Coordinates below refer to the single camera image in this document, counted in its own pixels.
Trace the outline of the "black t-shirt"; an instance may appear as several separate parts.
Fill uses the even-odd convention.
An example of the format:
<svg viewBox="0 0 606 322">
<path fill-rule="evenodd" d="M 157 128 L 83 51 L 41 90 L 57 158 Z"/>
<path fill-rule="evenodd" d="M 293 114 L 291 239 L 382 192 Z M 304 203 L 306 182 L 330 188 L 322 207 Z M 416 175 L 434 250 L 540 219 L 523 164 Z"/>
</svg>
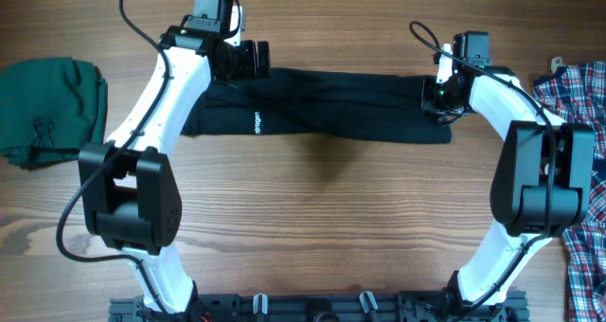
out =
<svg viewBox="0 0 606 322">
<path fill-rule="evenodd" d="M 266 80 L 214 81 L 181 133 L 329 134 L 404 144 L 448 144 L 449 127 L 419 108 L 425 78 L 276 68 Z"/>
</svg>

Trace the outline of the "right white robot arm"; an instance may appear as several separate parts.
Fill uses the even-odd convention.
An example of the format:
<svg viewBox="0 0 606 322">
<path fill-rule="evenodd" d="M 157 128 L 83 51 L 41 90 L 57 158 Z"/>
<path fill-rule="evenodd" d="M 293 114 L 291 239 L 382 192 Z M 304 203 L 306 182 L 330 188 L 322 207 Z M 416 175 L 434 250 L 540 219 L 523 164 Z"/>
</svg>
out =
<svg viewBox="0 0 606 322">
<path fill-rule="evenodd" d="M 503 140 L 489 231 L 436 299 L 440 319 L 461 321 L 504 303 L 532 256 L 585 218 L 595 135 L 551 113 L 508 68 L 493 66 L 487 33 L 460 33 L 445 45 L 431 37 L 425 45 L 438 72 L 423 85 L 421 110 L 441 125 L 479 114 Z"/>
</svg>

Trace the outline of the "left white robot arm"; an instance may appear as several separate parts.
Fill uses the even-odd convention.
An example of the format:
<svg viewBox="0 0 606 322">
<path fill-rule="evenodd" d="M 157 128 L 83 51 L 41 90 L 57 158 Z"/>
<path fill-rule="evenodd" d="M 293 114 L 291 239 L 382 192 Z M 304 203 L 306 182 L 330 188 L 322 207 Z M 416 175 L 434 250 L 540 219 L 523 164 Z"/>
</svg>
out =
<svg viewBox="0 0 606 322">
<path fill-rule="evenodd" d="M 170 166 L 189 112 L 213 81 L 271 76 L 269 45 L 244 41 L 239 0 L 194 0 L 193 11 L 153 42 L 157 64 L 119 127 L 103 144 L 88 144 L 78 164 L 90 234 L 125 259 L 143 295 L 147 320 L 200 321 L 204 305 L 186 273 L 175 237 L 182 201 Z"/>
</svg>

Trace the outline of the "folded green garment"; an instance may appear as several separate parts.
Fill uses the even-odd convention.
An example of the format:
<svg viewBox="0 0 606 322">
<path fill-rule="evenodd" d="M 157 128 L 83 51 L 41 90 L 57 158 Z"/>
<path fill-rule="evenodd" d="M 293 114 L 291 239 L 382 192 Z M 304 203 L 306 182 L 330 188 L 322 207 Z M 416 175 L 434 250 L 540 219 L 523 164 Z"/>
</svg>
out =
<svg viewBox="0 0 606 322">
<path fill-rule="evenodd" d="M 1 155 L 37 168 L 78 158 L 103 141 L 108 84 L 92 63 L 29 60 L 1 71 Z"/>
</svg>

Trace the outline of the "black mounting rail base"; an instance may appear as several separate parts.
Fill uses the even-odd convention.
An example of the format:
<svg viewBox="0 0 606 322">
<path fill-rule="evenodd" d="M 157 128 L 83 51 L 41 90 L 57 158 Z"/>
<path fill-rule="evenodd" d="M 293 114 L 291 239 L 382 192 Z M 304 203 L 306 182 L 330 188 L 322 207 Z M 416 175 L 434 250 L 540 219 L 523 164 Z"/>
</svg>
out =
<svg viewBox="0 0 606 322">
<path fill-rule="evenodd" d="M 455 321 L 441 319 L 439 291 L 374 295 L 199 295 L 198 321 Z M 166 321 L 144 306 L 143 297 L 112 299 L 108 321 Z M 460 321 L 530 321 L 526 293 L 509 292 L 503 303 L 481 306 Z"/>
</svg>

